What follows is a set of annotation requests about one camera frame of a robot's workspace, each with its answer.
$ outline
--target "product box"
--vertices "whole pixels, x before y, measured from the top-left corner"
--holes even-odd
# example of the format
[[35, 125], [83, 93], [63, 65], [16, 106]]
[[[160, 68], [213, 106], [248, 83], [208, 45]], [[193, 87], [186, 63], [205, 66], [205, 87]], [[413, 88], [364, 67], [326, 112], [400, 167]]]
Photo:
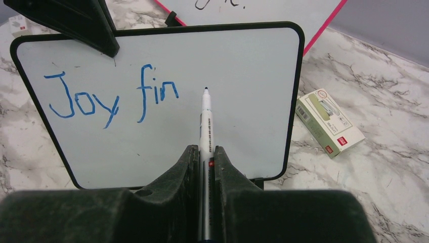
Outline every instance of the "product box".
[[324, 89], [300, 97], [295, 111], [330, 158], [365, 139]]
[[9, 26], [11, 28], [11, 33], [15, 38], [31, 34], [28, 21], [22, 15], [9, 18]]

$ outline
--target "deli logo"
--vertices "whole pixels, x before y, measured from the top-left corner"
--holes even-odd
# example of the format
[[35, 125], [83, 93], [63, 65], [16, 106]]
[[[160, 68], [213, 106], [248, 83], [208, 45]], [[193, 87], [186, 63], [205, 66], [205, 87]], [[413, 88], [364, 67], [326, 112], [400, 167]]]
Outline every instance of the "deli logo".
[[344, 146], [347, 144], [347, 140], [344, 137], [340, 137], [337, 139], [338, 143], [341, 144], [341, 146]]
[[333, 153], [334, 150], [332, 150], [332, 148], [328, 145], [325, 147], [326, 151], [328, 151], [328, 153]]

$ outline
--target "black whiteboard frame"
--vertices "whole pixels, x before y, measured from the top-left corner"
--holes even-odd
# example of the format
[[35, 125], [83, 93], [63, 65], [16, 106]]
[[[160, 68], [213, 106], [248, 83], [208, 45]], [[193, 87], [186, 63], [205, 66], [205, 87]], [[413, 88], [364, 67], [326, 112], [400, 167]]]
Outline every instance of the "black whiteboard frame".
[[[293, 92], [292, 92], [292, 100], [291, 100], [291, 106], [289, 111], [289, 121], [288, 121], [288, 128], [287, 128], [287, 137], [286, 137], [286, 146], [285, 146], [285, 152], [284, 152], [284, 160], [283, 160], [283, 168], [281, 172], [275, 176], [270, 178], [262, 178], [264, 181], [268, 180], [275, 180], [280, 178], [285, 172], [287, 168], [287, 159], [289, 156], [289, 148], [290, 148], [290, 141], [292, 137], [292, 128], [293, 128], [293, 120], [294, 120], [294, 113], [295, 113], [295, 106], [296, 106], [296, 98], [298, 95], [298, 86], [299, 86], [299, 76], [301, 74], [301, 65], [303, 62], [303, 55], [304, 55], [304, 32], [303, 30], [295, 23], [283, 21], [283, 22], [266, 22], [266, 23], [243, 23], [243, 24], [219, 24], [219, 25], [202, 25], [202, 26], [183, 26], [183, 27], [169, 27], [169, 28], [153, 28], [153, 29], [137, 29], [137, 30], [117, 30], [114, 32], [115, 37], [124, 37], [124, 36], [140, 36], [140, 35], [153, 35], [153, 34], [175, 34], [175, 33], [193, 33], [193, 32], [209, 32], [209, 31], [225, 31], [225, 30], [245, 30], [245, 29], [270, 29], [270, 28], [291, 28], [295, 30], [295, 32], [298, 34], [299, 37], [299, 46], [298, 46], [298, 55], [297, 55], [297, 61], [296, 61], [296, 69], [295, 69], [295, 80], [293, 83]], [[76, 186], [79, 189], [83, 189], [78, 182], [76, 181], [76, 178], [70, 168], [70, 165], [64, 156], [64, 153], [61, 149], [60, 144], [58, 143], [58, 140], [54, 134], [54, 131], [52, 130], [48, 119], [37, 99], [37, 96], [30, 84], [30, 81], [28, 80], [27, 75], [25, 74], [25, 71], [21, 65], [21, 62], [18, 59], [17, 56], [17, 50], [20, 44], [27, 43], [27, 42], [46, 42], [46, 41], [62, 41], [71, 39], [63, 34], [42, 34], [42, 35], [27, 35], [27, 36], [21, 36], [19, 38], [16, 38], [11, 43], [10, 47], [10, 53], [12, 56], [12, 60], [15, 63], [15, 66], [22, 77], [22, 80], [24, 81], [24, 84], [30, 93], [30, 97], [32, 98], [37, 111], [39, 112], [41, 119], [43, 123], [46, 126], [46, 129], [48, 130], [48, 133], [55, 145], [55, 148], [58, 151], [58, 154], [60, 155], [60, 158], [67, 170], [67, 173], [69, 174], [71, 181], [73, 182], [73, 185]], [[143, 186], [138, 187], [131, 187], [130, 189], [138, 189]]]

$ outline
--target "handwritten word joy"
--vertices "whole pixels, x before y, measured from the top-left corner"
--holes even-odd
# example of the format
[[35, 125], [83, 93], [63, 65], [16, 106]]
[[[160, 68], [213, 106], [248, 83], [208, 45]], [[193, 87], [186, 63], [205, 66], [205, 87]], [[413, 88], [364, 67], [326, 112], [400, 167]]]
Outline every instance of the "handwritten word joy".
[[[146, 94], [146, 90], [147, 89], [152, 89], [152, 86], [146, 86], [145, 85], [145, 78], [144, 78], [144, 74], [145, 74], [145, 69], [146, 68], [150, 68], [150, 69], [152, 69], [152, 65], [151, 64], [146, 64], [146, 65], [144, 65], [143, 67], [142, 67], [142, 69], [141, 69], [141, 80], [140, 80], [140, 84], [141, 84], [141, 86], [140, 87], [137, 87], [137, 89], [139, 89], [139, 90], [142, 90], [142, 95], [143, 95], [143, 103], [142, 103], [142, 106], [143, 106], [143, 111], [142, 111], [142, 116], [141, 116], [141, 118], [137, 121], [137, 123], [141, 123], [141, 122], [143, 122], [143, 120], [145, 119], [145, 117], [146, 117], [146, 109], [147, 109], [147, 107], [146, 107], [146, 103], [147, 103], [147, 101], [146, 101], [146, 97], [147, 97], [147, 94]], [[65, 82], [65, 80], [64, 80], [64, 76], [66, 75], [66, 73], [63, 71], [62, 73], [60, 73], [60, 74], [55, 74], [55, 75], [45, 75], [44, 77], [46, 78], [46, 79], [50, 79], [50, 78], [59, 78], [60, 79], [60, 81], [61, 81], [61, 83], [63, 84], [63, 86], [64, 86], [64, 89], [65, 89], [65, 91], [66, 91], [66, 96], [67, 96], [67, 98], [68, 98], [68, 101], [69, 101], [69, 105], [70, 105], [70, 114], [68, 114], [68, 115], [61, 115], [60, 113], [58, 113], [54, 108], [53, 108], [53, 106], [52, 106], [52, 104], [49, 104], [49, 108], [52, 110], [52, 112], [55, 114], [55, 115], [57, 115], [58, 117], [60, 117], [60, 118], [64, 118], [64, 119], [68, 119], [68, 118], [72, 118], [74, 115], [75, 115], [75, 111], [74, 111], [74, 107], [73, 107], [73, 99], [72, 99], [72, 96], [70, 95], [70, 92], [69, 92], [69, 88], [68, 88], [68, 86], [67, 86], [67, 84], [66, 84], [66, 82]], [[161, 99], [161, 101], [163, 101], [164, 99], [165, 99], [165, 90], [166, 90], [166, 86], [167, 85], [171, 85], [171, 87], [172, 87], [172, 89], [173, 89], [173, 91], [174, 91], [174, 94], [175, 94], [175, 96], [176, 96], [176, 98], [179, 98], [179, 93], [178, 93], [178, 91], [177, 91], [177, 89], [176, 89], [176, 85], [175, 85], [175, 83], [174, 82], [163, 82], [162, 84], [161, 84], [161, 88], [159, 88], [159, 93], [160, 93], [160, 99]], [[158, 101], [158, 88], [156, 87], [156, 86], [154, 86], [154, 88], [153, 88], [153, 90], [154, 90], [154, 94], [155, 94], [155, 104], [158, 104], [159, 103], [159, 101]], [[90, 102], [90, 104], [91, 104], [91, 108], [89, 109], [89, 110], [84, 110], [83, 108], [82, 108], [82, 106], [81, 106], [81, 104], [80, 104], [80, 99], [79, 98], [87, 98], [88, 100], [89, 100], [89, 102]], [[108, 112], [109, 112], [109, 114], [110, 114], [110, 116], [109, 116], [109, 120], [107, 121], [107, 123], [106, 123], [106, 126], [104, 127], [104, 129], [106, 129], [106, 128], [108, 128], [109, 127], [109, 125], [110, 125], [110, 123], [112, 122], [112, 119], [113, 119], [113, 117], [115, 116], [115, 115], [117, 115], [118, 114], [118, 111], [119, 111], [119, 106], [118, 106], [118, 103], [119, 103], [119, 96], [116, 96], [116, 99], [115, 99], [115, 101], [114, 101], [114, 103], [113, 103], [113, 106], [112, 106], [112, 108], [109, 108], [109, 107], [107, 107], [106, 105], [104, 105], [101, 101], [100, 101], [100, 99], [95, 95], [95, 94], [92, 94], [92, 97], [95, 99], [95, 101], [103, 108], [103, 109], [105, 109], [105, 110], [107, 110]], [[96, 106], [95, 106], [95, 104], [94, 104], [94, 101], [92, 100], [92, 98], [91, 98], [91, 96], [87, 93], [87, 92], [78, 92], [78, 93], [75, 93], [74, 94], [74, 101], [75, 101], [75, 103], [76, 103], [76, 105], [77, 105], [77, 107], [79, 108], [79, 110], [80, 110], [80, 112], [82, 112], [82, 114], [83, 115], [93, 115], [93, 114], [95, 114], [96, 113]]]

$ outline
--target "marble table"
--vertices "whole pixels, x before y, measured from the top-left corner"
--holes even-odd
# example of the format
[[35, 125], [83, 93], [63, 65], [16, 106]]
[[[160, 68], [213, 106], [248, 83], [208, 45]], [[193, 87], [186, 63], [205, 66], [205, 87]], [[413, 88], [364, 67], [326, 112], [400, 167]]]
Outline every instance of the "marble table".
[[[118, 29], [164, 27], [149, 0], [106, 1]], [[32, 23], [33, 33], [53, 33]], [[74, 189], [0, 27], [0, 198]], [[363, 205], [379, 242], [429, 242], [429, 68], [327, 29], [304, 57], [299, 95], [325, 88], [366, 140], [330, 159], [295, 117], [286, 173], [267, 189], [341, 189]]]

